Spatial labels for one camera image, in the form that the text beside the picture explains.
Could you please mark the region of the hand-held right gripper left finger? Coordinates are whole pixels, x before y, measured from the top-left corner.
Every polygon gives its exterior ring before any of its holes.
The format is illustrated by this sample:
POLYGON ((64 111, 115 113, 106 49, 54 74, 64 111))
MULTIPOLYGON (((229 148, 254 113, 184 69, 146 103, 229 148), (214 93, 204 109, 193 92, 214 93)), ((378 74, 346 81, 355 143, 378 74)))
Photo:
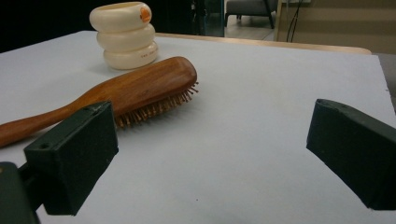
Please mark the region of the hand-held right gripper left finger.
POLYGON ((74 216, 119 152, 112 104, 88 105, 24 149, 30 205, 74 216))

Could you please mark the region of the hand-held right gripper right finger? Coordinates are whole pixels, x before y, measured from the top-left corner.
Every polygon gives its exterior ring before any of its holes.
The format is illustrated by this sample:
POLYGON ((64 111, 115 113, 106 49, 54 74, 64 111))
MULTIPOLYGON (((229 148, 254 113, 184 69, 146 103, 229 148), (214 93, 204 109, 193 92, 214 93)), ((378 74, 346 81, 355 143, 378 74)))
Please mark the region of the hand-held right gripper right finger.
POLYGON ((358 109, 318 99, 306 148, 373 210, 396 210, 396 129, 358 109))

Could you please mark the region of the wooden hairbrush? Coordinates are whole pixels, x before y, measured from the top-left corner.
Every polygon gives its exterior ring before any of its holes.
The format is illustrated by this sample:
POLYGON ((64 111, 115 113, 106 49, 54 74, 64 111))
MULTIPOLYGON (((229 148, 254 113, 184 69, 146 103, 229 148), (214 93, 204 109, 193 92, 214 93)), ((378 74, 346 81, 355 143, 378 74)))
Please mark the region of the wooden hairbrush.
POLYGON ((102 82, 72 103, 50 112, 0 125, 0 148, 21 141, 81 108, 99 102, 113 106, 115 124, 124 129, 191 100, 197 72, 184 57, 172 57, 102 82))

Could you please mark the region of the cream ribbed cup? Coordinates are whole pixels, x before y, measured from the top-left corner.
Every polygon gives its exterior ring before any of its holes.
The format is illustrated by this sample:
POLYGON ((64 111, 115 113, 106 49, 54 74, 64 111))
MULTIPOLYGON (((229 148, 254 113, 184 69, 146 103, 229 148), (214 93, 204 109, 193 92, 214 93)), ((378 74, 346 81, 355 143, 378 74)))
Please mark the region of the cream ribbed cup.
POLYGON ((158 55, 151 9, 143 2, 124 2, 95 8, 89 16, 104 50, 106 64, 114 69, 135 69, 158 55))

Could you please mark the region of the light wooden cabinet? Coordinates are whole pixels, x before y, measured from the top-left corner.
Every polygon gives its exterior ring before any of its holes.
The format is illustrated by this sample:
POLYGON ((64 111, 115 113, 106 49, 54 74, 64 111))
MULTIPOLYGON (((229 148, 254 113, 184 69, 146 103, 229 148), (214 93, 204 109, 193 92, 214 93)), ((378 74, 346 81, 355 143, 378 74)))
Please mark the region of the light wooden cabinet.
POLYGON ((275 40, 396 54, 396 0, 280 2, 275 40))

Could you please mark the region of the white board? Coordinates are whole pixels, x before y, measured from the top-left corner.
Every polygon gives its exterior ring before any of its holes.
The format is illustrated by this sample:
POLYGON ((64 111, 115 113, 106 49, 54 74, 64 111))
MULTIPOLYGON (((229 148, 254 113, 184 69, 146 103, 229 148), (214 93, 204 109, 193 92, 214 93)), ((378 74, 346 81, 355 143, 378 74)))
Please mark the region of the white board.
POLYGON ((161 37, 188 58, 197 92, 119 132, 120 150, 73 217, 43 224, 396 224, 305 146, 317 99, 396 127, 374 55, 161 37))

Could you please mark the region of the wooden table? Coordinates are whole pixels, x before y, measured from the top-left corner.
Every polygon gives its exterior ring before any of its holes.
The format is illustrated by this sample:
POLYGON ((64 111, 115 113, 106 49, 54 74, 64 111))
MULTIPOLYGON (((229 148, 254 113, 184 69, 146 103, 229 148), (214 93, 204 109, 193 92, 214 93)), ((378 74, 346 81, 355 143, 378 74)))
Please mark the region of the wooden table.
POLYGON ((167 33, 157 33, 156 36, 190 39, 190 40, 202 40, 202 41, 211 41, 211 42, 221 42, 221 43, 230 43, 230 44, 277 47, 277 48, 287 48, 287 49, 309 49, 309 50, 335 51, 335 52, 363 54, 363 55, 372 55, 373 54, 368 49, 356 48, 356 47, 327 46, 327 45, 304 44, 304 43, 289 43, 289 42, 276 42, 276 41, 228 38, 228 37, 217 37, 217 36, 181 35, 181 34, 167 34, 167 33))

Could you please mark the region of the grey chair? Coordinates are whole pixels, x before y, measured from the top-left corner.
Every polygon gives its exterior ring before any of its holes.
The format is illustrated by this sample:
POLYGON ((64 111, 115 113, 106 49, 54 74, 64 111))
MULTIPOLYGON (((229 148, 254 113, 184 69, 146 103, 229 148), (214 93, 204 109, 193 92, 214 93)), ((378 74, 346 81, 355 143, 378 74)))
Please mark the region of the grey chair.
POLYGON ((243 16, 267 17, 272 29, 275 28, 273 12, 277 11, 278 0, 228 0, 225 5, 224 26, 228 18, 235 15, 238 20, 243 16))

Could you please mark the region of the dark cabinet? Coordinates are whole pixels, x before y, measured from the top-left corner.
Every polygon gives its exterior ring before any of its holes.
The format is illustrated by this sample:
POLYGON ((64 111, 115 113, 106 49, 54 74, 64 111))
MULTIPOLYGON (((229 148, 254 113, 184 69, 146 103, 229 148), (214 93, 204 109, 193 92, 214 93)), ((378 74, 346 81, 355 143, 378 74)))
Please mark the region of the dark cabinet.
POLYGON ((224 37, 224 0, 191 0, 194 35, 224 37))

